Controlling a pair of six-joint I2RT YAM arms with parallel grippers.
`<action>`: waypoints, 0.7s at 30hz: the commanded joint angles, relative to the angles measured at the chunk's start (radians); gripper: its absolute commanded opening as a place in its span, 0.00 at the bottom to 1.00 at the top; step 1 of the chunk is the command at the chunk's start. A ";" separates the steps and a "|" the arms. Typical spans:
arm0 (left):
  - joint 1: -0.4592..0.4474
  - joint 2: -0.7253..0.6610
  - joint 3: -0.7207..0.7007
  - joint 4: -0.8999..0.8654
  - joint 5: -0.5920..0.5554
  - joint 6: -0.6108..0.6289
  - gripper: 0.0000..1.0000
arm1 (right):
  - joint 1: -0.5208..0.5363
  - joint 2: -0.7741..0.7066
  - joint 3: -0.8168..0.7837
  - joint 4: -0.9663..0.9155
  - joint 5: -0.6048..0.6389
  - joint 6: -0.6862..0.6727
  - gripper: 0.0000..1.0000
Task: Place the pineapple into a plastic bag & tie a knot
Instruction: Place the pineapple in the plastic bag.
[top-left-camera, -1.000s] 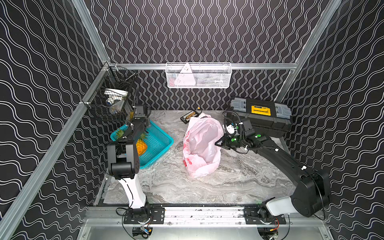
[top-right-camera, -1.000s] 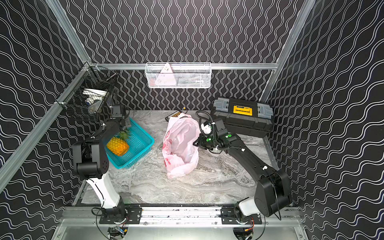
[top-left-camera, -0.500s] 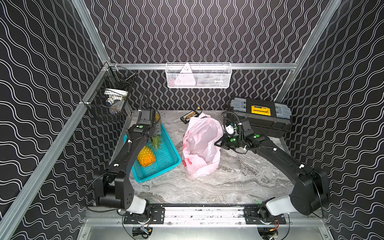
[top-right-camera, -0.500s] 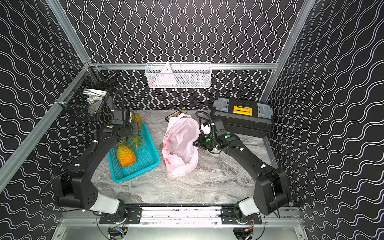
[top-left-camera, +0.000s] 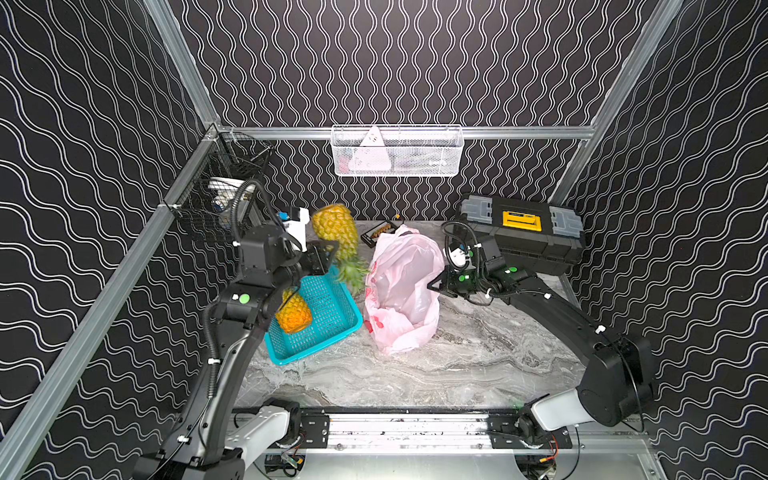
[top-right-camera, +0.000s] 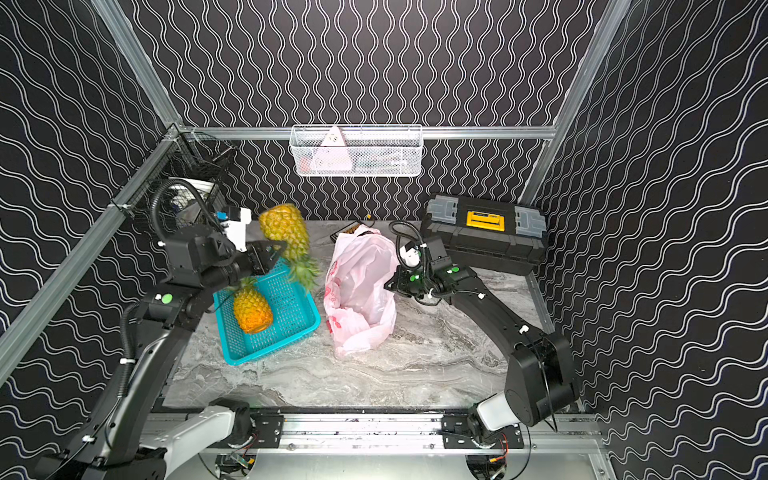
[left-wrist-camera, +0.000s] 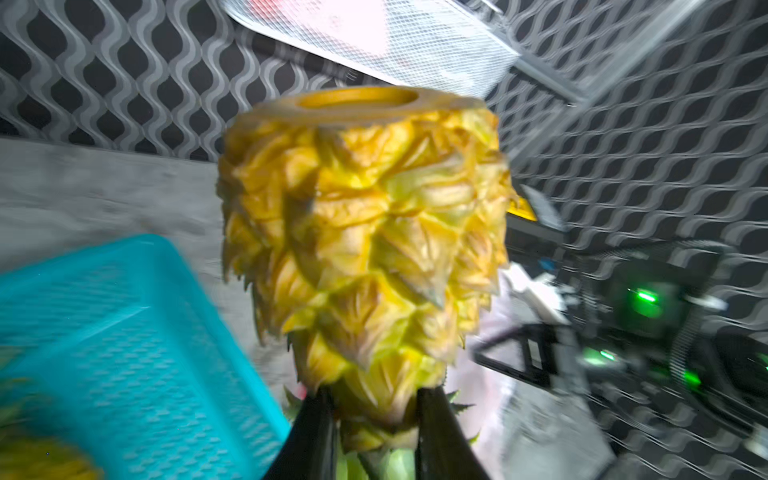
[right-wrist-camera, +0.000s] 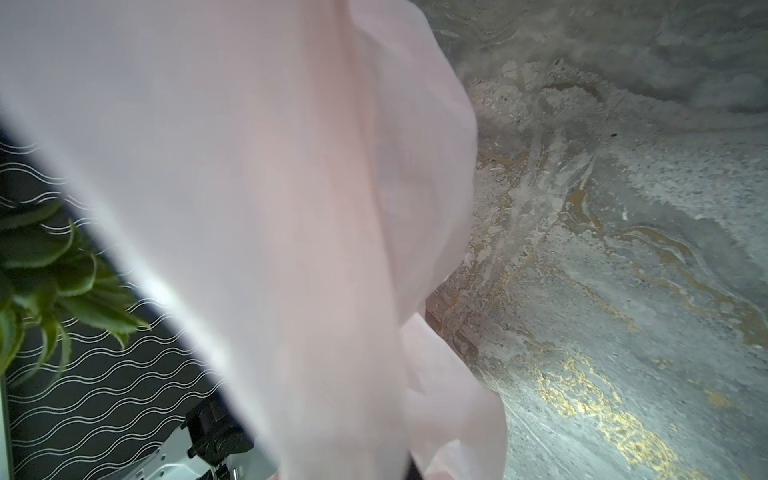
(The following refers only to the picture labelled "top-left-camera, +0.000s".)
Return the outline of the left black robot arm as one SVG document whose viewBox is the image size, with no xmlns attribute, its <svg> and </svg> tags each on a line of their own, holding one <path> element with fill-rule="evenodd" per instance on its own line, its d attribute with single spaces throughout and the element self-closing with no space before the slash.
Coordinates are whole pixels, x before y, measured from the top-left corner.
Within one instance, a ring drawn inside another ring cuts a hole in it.
<svg viewBox="0 0 768 480">
<path fill-rule="evenodd" d="M 240 479 L 249 460 L 226 444 L 229 415 L 252 356 L 264 340 L 288 290 L 306 276 L 328 273 L 339 248 L 334 240 L 301 244 L 281 221 L 247 232 L 231 223 L 241 266 L 202 311 L 207 360 L 178 423 L 155 453 L 135 464 L 136 479 Z"/>
</svg>

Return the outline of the large yellow-green pineapple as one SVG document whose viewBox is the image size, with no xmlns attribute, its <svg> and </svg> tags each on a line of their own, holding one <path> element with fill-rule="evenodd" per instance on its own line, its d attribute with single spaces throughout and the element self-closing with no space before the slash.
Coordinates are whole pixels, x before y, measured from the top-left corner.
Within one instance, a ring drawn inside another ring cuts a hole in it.
<svg viewBox="0 0 768 480">
<path fill-rule="evenodd" d="M 350 210 L 343 204 L 326 205 L 311 215 L 311 224 L 319 239 L 338 243 L 335 263 L 339 281 L 357 296 L 364 289 L 368 264 L 359 256 L 359 238 Z"/>
</svg>

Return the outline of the pink strawberry plastic bag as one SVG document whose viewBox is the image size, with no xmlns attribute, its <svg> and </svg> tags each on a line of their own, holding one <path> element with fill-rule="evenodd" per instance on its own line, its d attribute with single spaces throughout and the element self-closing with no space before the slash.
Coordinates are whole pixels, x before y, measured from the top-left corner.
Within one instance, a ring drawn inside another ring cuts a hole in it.
<svg viewBox="0 0 768 480">
<path fill-rule="evenodd" d="M 435 335 L 439 294 L 428 289 L 445 267 L 431 238 L 406 225 L 382 234 L 365 278 L 364 323 L 381 353 L 426 345 Z"/>
</svg>

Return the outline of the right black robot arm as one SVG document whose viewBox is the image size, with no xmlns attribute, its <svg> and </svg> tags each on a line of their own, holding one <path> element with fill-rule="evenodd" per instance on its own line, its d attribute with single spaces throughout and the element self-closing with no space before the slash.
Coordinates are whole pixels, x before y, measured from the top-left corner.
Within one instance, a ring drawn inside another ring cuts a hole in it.
<svg viewBox="0 0 768 480">
<path fill-rule="evenodd" d="M 485 297 L 500 301 L 536 320 L 566 345 L 585 370 L 567 391 L 525 404 L 515 430 L 529 442 L 581 423 L 613 427 L 641 416 L 655 397 L 654 357 L 647 339 L 611 332 L 552 290 L 536 273 L 511 265 L 490 237 L 469 239 L 448 233 L 447 264 L 428 284 L 451 298 Z"/>
</svg>

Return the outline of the small orange pineapple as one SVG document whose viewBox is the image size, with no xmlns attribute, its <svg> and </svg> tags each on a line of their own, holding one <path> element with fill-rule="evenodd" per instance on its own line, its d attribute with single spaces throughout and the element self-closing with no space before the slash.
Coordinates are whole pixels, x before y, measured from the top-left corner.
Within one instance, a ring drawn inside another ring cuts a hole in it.
<svg viewBox="0 0 768 480">
<path fill-rule="evenodd" d="M 282 293 L 276 320 L 283 332 L 289 335 L 299 333 L 312 324 L 311 309 L 297 288 L 289 288 Z"/>
</svg>

